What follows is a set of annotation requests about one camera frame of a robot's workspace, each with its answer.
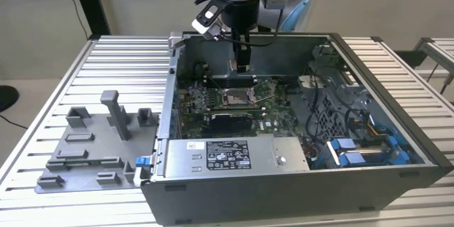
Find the motherboard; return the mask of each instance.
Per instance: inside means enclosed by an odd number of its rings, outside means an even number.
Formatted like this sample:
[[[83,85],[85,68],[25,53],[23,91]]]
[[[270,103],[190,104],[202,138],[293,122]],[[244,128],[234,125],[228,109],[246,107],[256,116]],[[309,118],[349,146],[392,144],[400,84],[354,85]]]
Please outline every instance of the motherboard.
[[[180,90],[185,139],[270,134],[302,137],[302,127],[288,98],[288,85],[278,79],[256,79],[253,86],[245,88],[226,86],[213,79],[209,82],[197,81]]]

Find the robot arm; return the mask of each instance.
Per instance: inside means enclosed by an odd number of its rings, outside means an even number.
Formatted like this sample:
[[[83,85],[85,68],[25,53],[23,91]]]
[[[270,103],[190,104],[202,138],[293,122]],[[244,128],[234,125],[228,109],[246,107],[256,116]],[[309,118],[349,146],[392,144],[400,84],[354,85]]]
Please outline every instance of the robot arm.
[[[282,16],[288,0],[210,0],[193,22],[193,27],[205,38],[233,43],[238,73],[249,70],[252,46],[268,46],[273,43],[253,44],[249,36],[249,32],[257,28],[261,1],[269,9],[281,9]],[[232,37],[226,36],[229,28]]]

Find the blue plastic clip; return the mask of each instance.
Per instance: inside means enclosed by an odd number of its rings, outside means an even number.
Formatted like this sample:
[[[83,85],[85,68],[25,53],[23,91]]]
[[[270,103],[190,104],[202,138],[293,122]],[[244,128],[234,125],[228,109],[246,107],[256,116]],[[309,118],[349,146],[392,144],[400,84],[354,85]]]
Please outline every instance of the blue plastic clip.
[[[135,159],[135,166],[137,167],[150,167],[151,159],[150,156],[142,156]]]

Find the aluminum extrusion table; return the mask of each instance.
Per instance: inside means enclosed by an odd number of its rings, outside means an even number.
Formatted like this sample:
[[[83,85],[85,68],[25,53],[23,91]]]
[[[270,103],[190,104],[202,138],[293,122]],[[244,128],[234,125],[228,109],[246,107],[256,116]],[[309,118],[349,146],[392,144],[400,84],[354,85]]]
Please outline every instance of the aluminum extrusion table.
[[[345,38],[370,71],[454,162],[454,108],[384,42]],[[107,113],[106,89],[127,112],[161,113],[169,72],[166,37],[103,36],[86,44],[0,169],[2,226],[158,226],[141,189],[35,194],[37,179],[59,143],[71,106]],[[222,223],[217,226],[453,226],[454,173],[403,195],[381,212]]]

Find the gray wall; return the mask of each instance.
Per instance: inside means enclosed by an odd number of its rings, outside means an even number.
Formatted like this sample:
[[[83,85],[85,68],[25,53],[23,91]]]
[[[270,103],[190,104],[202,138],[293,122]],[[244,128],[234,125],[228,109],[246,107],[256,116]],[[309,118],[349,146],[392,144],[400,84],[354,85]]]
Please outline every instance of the gray wall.
[[[316,0],[308,31],[381,36],[395,49],[420,37],[454,37],[453,0]]]
[[[0,36],[0,79],[63,76],[86,43],[71,0],[0,0]]]

